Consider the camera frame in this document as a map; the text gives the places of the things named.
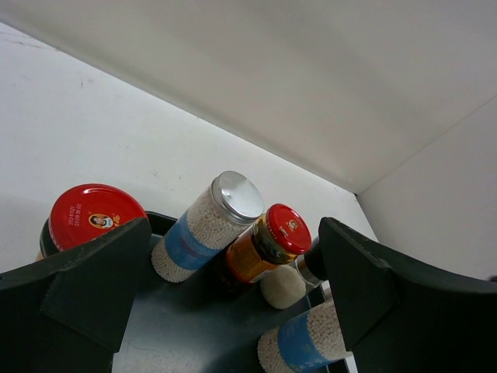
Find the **silver-lid blue-label bottle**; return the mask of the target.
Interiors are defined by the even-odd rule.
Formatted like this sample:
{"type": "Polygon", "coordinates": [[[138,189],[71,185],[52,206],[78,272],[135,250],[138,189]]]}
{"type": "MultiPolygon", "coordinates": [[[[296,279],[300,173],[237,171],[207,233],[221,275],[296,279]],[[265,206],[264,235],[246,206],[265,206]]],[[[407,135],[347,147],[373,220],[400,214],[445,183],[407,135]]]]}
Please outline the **silver-lid blue-label bottle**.
{"type": "Polygon", "coordinates": [[[265,372],[307,372],[352,355],[332,299],[261,335],[257,354],[265,372]]]}
{"type": "Polygon", "coordinates": [[[222,172],[155,245],[151,251],[155,272],[172,283],[187,280],[263,212],[262,196],[247,177],[222,172]]]}

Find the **small red-lid sauce jar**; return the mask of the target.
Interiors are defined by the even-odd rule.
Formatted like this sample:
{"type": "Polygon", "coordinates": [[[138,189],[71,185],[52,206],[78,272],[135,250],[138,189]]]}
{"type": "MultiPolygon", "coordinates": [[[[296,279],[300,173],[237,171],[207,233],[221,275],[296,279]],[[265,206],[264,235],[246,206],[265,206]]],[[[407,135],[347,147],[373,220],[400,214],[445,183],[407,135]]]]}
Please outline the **small red-lid sauce jar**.
{"type": "Polygon", "coordinates": [[[307,251],[312,243],[304,219],[285,204],[274,204],[213,259],[213,283],[235,299],[276,268],[307,251]]]}

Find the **black-lid white spice jar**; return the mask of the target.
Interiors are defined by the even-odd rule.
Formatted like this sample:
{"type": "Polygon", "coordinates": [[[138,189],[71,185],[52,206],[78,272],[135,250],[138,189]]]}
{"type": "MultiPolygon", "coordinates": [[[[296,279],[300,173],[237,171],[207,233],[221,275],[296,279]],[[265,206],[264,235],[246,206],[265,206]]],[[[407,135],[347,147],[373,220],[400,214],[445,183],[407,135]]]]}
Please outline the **black-lid white spice jar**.
{"type": "Polygon", "coordinates": [[[270,306],[283,310],[300,301],[325,281],[327,274],[322,247],[319,237],[316,237],[309,251],[299,255],[291,263],[272,270],[259,282],[259,288],[270,306]]]}

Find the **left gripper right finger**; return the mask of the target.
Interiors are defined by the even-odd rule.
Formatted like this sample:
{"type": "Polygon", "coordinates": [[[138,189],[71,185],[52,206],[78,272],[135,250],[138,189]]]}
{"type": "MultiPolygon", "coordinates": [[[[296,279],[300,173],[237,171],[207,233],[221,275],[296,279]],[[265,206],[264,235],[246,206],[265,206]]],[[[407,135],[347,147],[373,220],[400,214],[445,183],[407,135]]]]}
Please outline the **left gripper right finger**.
{"type": "Polygon", "coordinates": [[[318,229],[360,372],[494,372],[496,285],[431,266],[334,218],[318,229]]]}

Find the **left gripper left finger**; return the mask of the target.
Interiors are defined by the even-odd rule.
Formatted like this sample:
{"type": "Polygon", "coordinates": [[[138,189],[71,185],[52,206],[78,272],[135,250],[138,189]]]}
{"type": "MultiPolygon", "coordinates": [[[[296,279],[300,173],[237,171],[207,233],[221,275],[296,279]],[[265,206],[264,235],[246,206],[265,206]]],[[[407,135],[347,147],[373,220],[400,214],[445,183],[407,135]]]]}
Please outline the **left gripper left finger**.
{"type": "Polygon", "coordinates": [[[3,372],[109,372],[120,350],[151,226],[137,218],[1,275],[3,372]]]}

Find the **red-lid chili sauce jar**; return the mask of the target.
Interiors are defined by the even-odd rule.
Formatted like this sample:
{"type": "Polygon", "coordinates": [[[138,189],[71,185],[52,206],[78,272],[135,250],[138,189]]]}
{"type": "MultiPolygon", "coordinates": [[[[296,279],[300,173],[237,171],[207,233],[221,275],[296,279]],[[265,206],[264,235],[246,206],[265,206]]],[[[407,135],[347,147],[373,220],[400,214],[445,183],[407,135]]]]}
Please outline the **red-lid chili sauce jar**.
{"type": "Polygon", "coordinates": [[[40,233],[38,260],[72,249],[134,220],[146,218],[128,193],[106,184],[87,183],[65,191],[54,202],[40,233]]]}

